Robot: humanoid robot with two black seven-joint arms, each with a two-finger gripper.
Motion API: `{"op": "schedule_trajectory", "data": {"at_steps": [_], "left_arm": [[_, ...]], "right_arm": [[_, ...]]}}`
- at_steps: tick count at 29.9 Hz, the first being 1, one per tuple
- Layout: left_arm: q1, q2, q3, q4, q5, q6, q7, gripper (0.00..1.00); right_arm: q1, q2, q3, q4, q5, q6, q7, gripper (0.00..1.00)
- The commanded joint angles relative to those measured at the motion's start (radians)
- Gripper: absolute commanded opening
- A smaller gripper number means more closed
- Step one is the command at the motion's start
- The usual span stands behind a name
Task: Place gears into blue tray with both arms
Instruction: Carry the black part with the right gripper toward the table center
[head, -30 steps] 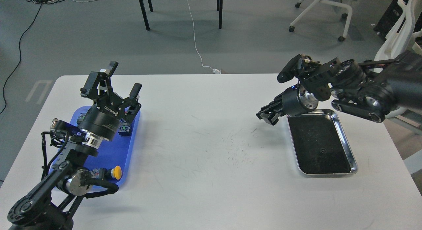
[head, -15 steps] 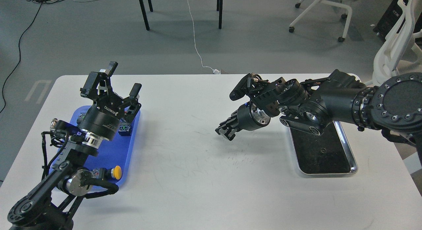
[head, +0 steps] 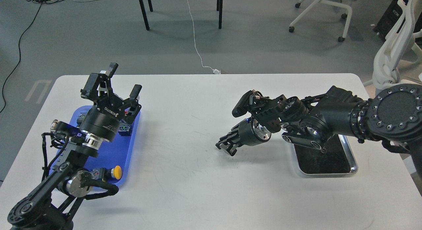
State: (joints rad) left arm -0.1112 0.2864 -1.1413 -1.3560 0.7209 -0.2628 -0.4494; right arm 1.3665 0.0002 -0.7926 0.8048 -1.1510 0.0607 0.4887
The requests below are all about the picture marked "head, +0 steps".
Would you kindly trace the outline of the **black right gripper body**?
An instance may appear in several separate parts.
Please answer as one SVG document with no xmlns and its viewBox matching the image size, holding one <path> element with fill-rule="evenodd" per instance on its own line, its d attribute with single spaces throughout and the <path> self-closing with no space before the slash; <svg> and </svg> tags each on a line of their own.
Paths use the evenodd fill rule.
<svg viewBox="0 0 422 230">
<path fill-rule="evenodd" d="M 235 125 L 231 131 L 234 134 L 232 142 L 238 146 L 256 146 L 270 140 L 271 132 L 255 119 L 244 119 Z"/>
</svg>

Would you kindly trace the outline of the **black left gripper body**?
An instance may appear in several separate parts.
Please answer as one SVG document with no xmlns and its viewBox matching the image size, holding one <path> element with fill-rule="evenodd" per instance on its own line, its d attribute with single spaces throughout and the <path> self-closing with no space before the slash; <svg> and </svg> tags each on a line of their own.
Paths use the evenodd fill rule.
<svg viewBox="0 0 422 230">
<path fill-rule="evenodd" d="M 118 132 L 121 121 L 124 121 L 124 100 L 119 97 L 117 104 L 94 104 L 79 128 L 106 139 L 108 142 L 112 142 Z"/>
</svg>

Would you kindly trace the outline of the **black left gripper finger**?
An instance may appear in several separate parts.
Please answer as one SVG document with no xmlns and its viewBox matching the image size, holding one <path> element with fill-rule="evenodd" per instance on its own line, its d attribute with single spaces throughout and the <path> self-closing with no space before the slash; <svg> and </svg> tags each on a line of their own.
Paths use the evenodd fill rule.
<svg viewBox="0 0 422 230">
<path fill-rule="evenodd" d="M 110 63 L 107 70 L 100 73 L 91 73 L 80 96 L 91 100 L 95 105 L 111 105 L 119 102 L 119 97 L 113 93 L 111 78 L 118 68 L 117 63 Z"/>
<path fill-rule="evenodd" d="M 124 122 L 127 124 L 132 124 L 134 122 L 136 116 L 139 114 L 142 108 L 142 106 L 139 104 L 139 94 L 141 89 L 142 85 L 135 84 L 131 91 L 130 97 L 124 100 Z"/>
</svg>

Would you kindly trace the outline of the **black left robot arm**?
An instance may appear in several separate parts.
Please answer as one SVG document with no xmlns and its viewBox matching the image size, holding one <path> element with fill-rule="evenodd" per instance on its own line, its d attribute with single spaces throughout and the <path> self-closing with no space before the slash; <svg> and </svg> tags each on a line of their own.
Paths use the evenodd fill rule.
<svg viewBox="0 0 422 230">
<path fill-rule="evenodd" d="M 101 144 L 112 142 L 120 126 L 131 125 L 141 110 L 140 84 L 127 99 L 113 92 L 111 78 L 117 68 L 112 62 L 107 70 L 89 75 L 80 96 L 93 106 L 77 127 L 54 120 L 50 132 L 41 135 L 41 183 L 9 212 L 7 220 L 13 230 L 72 230 L 73 218 L 84 200 L 119 191 L 117 185 L 84 167 L 89 157 L 98 156 Z"/>
</svg>

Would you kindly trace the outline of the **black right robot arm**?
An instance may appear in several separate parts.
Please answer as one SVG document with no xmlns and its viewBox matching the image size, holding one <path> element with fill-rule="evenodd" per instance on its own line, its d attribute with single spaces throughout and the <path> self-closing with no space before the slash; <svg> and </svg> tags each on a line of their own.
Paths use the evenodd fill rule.
<svg viewBox="0 0 422 230">
<path fill-rule="evenodd" d="M 261 92 L 245 93 L 232 110 L 234 117 L 250 113 L 216 143 L 234 156 L 237 148 L 267 142 L 283 130 L 288 143 L 322 151 L 336 134 L 359 143 L 381 141 L 391 153 L 409 154 L 421 175 L 421 85 L 403 83 L 363 100 L 336 86 L 321 95 L 275 99 Z"/>
</svg>

